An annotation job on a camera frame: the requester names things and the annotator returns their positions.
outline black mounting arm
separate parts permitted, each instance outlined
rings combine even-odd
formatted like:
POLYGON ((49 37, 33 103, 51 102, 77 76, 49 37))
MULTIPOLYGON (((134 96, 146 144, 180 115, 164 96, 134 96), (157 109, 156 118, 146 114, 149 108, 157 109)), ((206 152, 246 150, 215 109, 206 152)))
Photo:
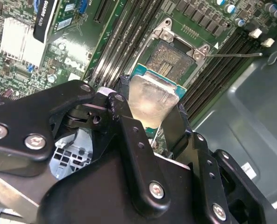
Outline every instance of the black mounting arm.
POLYGON ((92 129, 93 163, 46 192, 38 224, 277 223, 276 211, 234 159, 212 153, 192 131, 180 104, 162 127, 168 149, 184 165, 154 155, 126 98, 106 91, 71 81, 0 106, 0 172, 9 175, 42 174, 55 140, 92 129))

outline black ram slot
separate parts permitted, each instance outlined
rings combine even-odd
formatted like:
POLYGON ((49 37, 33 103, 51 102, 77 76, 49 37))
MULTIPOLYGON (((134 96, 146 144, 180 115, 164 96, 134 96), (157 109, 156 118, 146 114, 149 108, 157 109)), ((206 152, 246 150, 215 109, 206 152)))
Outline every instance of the black ram slot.
MULTIPOLYGON (((228 53, 233 52, 233 48, 235 46, 241 45, 241 42, 240 42, 241 38, 242 38, 242 35, 240 34, 240 32, 238 32, 238 31, 234 32, 234 34, 230 37, 230 39, 226 42, 226 44, 220 49, 220 51, 218 53, 219 54, 228 54, 228 53)), ((194 92, 206 80, 205 78, 208 77, 211 74, 211 72, 214 71, 214 69, 216 69, 216 66, 218 66, 223 59, 224 58, 222 58, 222 57, 216 57, 211 60, 211 62, 206 66, 204 71, 202 73, 200 73, 197 80, 195 80, 195 82, 187 90, 187 93, 183 97, 184 103, 186 103, 189 100, 189 98, 191 96, 193 96, 194 92)))
POLYGON ((99 62, 97 66, 94 68, 94 72, 92 74, 91 79, 91 82, 94 83, 94 87, 97 88, 99 86, 99 82, 101 81, 102 76, 104 75, 106 67, 108 66, 108 61, 111 58, 111 55, 114 51, 114 47, 116 46, 120 35, 127 28, 126 24, 130 20, 131 15, 133 14, 139 2, 141 2, 141 0, 127 1, 122 14, 120 15, 116 23, 115 28, 112 34, 110 35, 108 42, 106 43, 105 49, 102 52, 101 57, 99 58, 99 62), (103 65, 101 66, 100 71, 97 71, 96 69, 99 67, 99 63, 101 61, 103 61, 103 65))
POLYGON ((102 23, 104 21, 104 18, 107 14, 110 3, 111 3, 111 0, 101 0, 101 2, 99 4, 99 7, 98 7, 98 10, 97 10, 97 12, 95 14, 95 17, 94 17, 94 20, 97 23, 102 23))
POLYGON ((148 4, 144 0, 142 0, 138 7, 135 8, 135 10, 132 13, 131 19, 127 22, 125 25, 125 30, 119 37, 119 41, 117 42, 113 55, 110 58, 110 61, 108 64, 110 64, 110 69, 107 72, 106 76, 103 76, 104 79, 106 78, 106 84, 110 86, 111 80, 114 79, 114 74, 117 69, 117 64, 120 61, 120 58, 124 54, 125 48, 129 44, 129 39, 132 37, 133 33, 138 29, 139 22, 141 19, 141 16, 147 11, 148 4))
MULTIPOLYGON (((245 44, 244 40, 238 42, 237 45, 235 45, 231 49, 231 51, 232 52, 240 52, 239 50, 240 50, 241 46, 243 46, 244 44, 245 44)), ((188 106, 187 110, 189 110, 190 105, 193 105, 193 104, 191 104, 192 103, 191 97, 195 97, 196 92, 197 92, 197 96, 200 97, 203 94, 203 92, 207 90, 206 88, 212 87, 212 83, 214 83, 215 79, 218 79, 223 72, 227 72, 227 69, 230 70, 233 67, 232 62, 235 59, 236 58, 230 58, 230 57, 222 58, 222 60, 218 63, 218 67, 216 69, 211 70, 211 72, 207 76, 207 78, 203 79, 201 85, 197 89, 195 89, 193 94, 190 95, 189 100, 188 100, 189 104, 187 105, 188 106)))
POLYGON ((139 28, 137 29, 136 33, 134 33, 132 38, 129 40, 129 45, 125 49, 125 52, 119 61, 118 67, 120 69, 117 72, 117 75, 113 82, 113 86, 115 85, 116 81, 118 80, 118 77, 124 72, 131 56, 135 53, 136 48, 139 47, 139 44, 142 41, 142 39, 146 33, 147 27, 151 23, 152 19, 155 17, 162 2, 163 2, 162 0, 153 0, 152 2, 150 2, 148 11, 141 18, 141 21, 139 22, 139 24, 140 24, 139 28))
MULTIPOLYGON (((248 54, 250 53, 251 47, 245 46, 240 53, 241 54, 248 54)), ((197 115, 198 112, 200 112, 200 108, 203 108, 209 103, 208 98, 215 97, 216 94, 222 90, 222 87, 226 84, 227 81, 229 81, 236 73, 236 71, 244 64, 243 60, 247 58, 234 58, 221 72, 217 79, 215 79, 210 85, 207 86, 207 89, 201 93, 201 97, 195 97, 193 99, 193 103, 191 106, 187 109, 190 114, 189 117, 193 117, 194 115, 197 115)))
MULTIPOLYGON (((239 29, 221 48, 219 54, 251 54, 257 52, 260 45, 250 39, 239 29)), ((227 86, 228 81, 236 74, 248 58, 217 57, 213 58, 202 71, 196 81, 190 86, 182 99, 189 120, 195 119, 205 106, 227 86)))

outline white connector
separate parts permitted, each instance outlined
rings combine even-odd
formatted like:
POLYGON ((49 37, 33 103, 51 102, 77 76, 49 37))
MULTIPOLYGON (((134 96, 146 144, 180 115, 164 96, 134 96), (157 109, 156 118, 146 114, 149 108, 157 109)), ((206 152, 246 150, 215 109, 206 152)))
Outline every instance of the white connector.
POLYGON ((272 38, 268 38, 266 41, 264 41, 263 43, 261 43, 261 45, 263 47, 269 48, 274 44, 275 40, 273 40, 272 38))
POLYGON ((249 33, 249 36, 252 37, 252 38, 254 38, 254 39, 257 39, 257 38, 259 38, 259 36, 260 36, 261 34, 262 34, 262 31, 261 31, 259 28, 257 28, 257 29, 255 29, 254 31, 250 32, 250 33, 249 33))

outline blue capacitor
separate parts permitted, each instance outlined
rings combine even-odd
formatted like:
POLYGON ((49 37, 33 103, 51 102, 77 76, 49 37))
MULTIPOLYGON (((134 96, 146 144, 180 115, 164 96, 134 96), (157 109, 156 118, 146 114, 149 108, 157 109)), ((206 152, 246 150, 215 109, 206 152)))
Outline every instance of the blue capacitor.
POLYGON ((243 27, 245 25, 245 21, 238 18, 238 19, 235 19, 235 24, 238 27, 243 27))
POLYGON ((215 0, 214 2, 216 5, 222 6, 226 2, 226 0, 215 0))
POLYGON ((235 12, 235 9, 236 9, 236 6, 235 6, 235 5, 231 5, 231 4, 226 5, 226 6, 224 7, 224 11, 225 11, 225 13, 227 13, 227 14, 232 14, 232 13, 234 13, 234 12, 235 12))

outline green circuit board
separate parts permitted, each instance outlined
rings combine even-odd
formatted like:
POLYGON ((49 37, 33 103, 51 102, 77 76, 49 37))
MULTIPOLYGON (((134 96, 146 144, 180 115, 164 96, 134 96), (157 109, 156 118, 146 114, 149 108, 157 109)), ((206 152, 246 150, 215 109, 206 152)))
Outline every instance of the green circuit board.
MULTIPOLYGON (((277 19, 264 11, 261 0, 230 0, 227 3, 236 6, 235 13, 231 15, 224 12, 227 3, 217 6, 211 0, 190 1, 192 12, 188 10, 188 4, 181 7, 181 2, 90 0, 86 12, 76 17, 76 22, 68 27, 65 34, 45 46, 41 65, 31 72, 24 61, 9 59, 0 50, 0 92, 13 89, 13 98, 20 98, 66 82, 69 78, 83 79, 98 87, 107 85, 106 78, 110 77, 112 87, 119 75, 130 72, 129 68, 134 63, 148 64, 158 40, 152 42, 138 61, 137 54, 152 31, 166 18, 172 20, 172 32, 196 48, 209 44, 210 54, 217 53, 234 32, 234 21, 238 17, 246 23, 256 23, 266 32, 277 34, 277 19), (206 27, 202 23, 204 18, 208 18, 215 27, 206 27), (102 59, 111 66, 103 66, 103 72, 98 73, 98 64, 102 59)), ((0 45, 3 23, 9 17, 32 26, 36 20, 33 1, 0 0, 0 45)), ((195 68, 196 65, 192 64, 179 77, 178 84, 186 87, 187 79, 195 68)))
MULTIPOLYGON (((46 45, 41 65, 31 72, 25 61, 8 58, 0 50, 0 93, 11 89, 14 91, 11 98, 18 99, 69 79, 82 79, 100 37, 110 35, 113 21, 121 14, 123 0, 111 2, 103 23, 94 20, 98 7, 98 1, 88 2, 86 12, 78 16, 77 22, 63 36, 46 45)), ((33 25, 36 20, 33 2, 0 1, 0 47, 4 20, 10 17, 19 21, 23 18, 22 22, 33 25)))

